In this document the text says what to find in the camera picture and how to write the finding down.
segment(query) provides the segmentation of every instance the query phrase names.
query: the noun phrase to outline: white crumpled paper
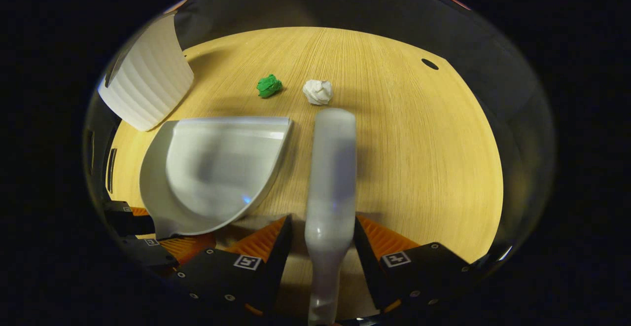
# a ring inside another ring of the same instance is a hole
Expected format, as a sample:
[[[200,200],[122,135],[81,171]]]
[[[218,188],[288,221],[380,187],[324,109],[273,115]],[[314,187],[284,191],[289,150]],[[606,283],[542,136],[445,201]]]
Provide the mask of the white crumpled paper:
[[[309,79],[304,86],[302,92],[307,96],[307,101],[316,106],[329,104],[333,97],[333,86],[329,81],[318,81],[317,79]]]

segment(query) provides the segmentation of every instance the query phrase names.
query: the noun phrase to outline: handle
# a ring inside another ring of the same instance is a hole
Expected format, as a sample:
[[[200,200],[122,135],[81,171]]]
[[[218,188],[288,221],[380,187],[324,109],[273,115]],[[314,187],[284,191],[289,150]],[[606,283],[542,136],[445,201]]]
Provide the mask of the handle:
[[[313,263],[309,325],[334,322],[340,268],[353,239],[356,128],[353,114],[321,110],[315,117],[305,241]]]

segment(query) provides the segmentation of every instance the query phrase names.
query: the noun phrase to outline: crumpled paper ball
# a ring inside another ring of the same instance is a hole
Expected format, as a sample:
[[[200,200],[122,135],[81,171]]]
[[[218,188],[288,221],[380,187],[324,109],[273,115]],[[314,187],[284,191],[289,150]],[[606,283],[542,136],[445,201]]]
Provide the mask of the crumpled paper ball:
[[[274,74],[261,78],[256,89],[259,90],[259,97],[267,98],[282,88],[282,82]]]
[[[329,81],[318,81],[317,79],[309,79],[304,86],[302,92],[307,96],[307,101],[316,106],[329,104],[333,97],[333,86]]]

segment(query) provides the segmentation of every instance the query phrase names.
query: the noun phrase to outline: dustpan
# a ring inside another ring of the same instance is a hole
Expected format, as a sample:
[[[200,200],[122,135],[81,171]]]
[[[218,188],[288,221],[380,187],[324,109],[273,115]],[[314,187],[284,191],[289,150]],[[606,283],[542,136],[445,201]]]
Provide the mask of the dustpan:
[[[140,168],[140,195],[156,238],[204,234],[251,211],[273,184],[287,117],[165,122]]]

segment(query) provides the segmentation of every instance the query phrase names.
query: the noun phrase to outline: wooden table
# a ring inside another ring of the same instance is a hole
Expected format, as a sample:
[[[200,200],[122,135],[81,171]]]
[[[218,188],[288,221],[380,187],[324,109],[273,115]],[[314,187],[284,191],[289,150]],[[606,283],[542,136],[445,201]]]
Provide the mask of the wooden table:
[[[250,216],[216,232],[218,246],[226,246],[294,214],[279,312],[304,316],[309,305],[304,217],[314,116],[325,107],[307,102],[302,93],[307,79],[331,81],[330,106],[356,115],[358,213],[417,243],[440,241],[468,262],[488,251],[502,210],[500,157],[482,109],[446,60],[381,36],[311,27],[235,34],[183,53],[195,80],[167,120],[269,115],[295,122],[268,196]],[[255,86],[271,73],[283,90],[261,99]],[[113,200],[144,207],[140,164],[157,131],[120,123],[112,146],[118,149]],[[341,273],[338,318],[377,313],[354,248]]]

